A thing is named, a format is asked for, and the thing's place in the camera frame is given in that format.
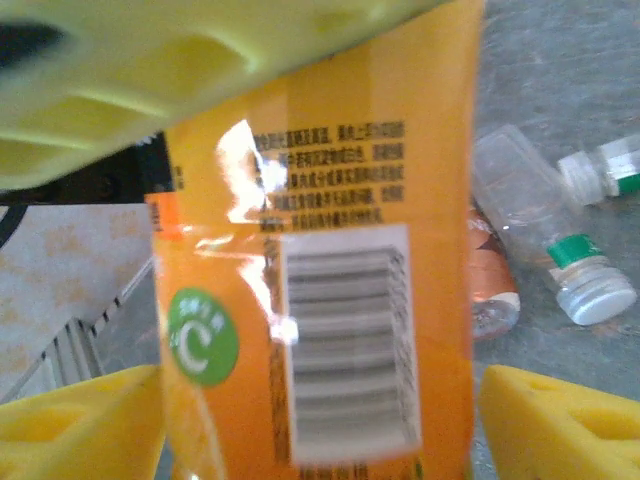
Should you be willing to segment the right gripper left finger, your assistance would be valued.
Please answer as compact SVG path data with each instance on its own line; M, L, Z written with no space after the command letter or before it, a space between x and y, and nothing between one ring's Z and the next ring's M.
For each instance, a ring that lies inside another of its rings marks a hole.
M3 479L152 479L164 442L155 365L1 406Z

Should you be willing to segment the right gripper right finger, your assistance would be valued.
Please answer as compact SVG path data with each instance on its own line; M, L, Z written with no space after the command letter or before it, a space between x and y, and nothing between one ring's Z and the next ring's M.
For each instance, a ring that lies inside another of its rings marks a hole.
M637 401L493 365L478 410L501 479L639 477Z

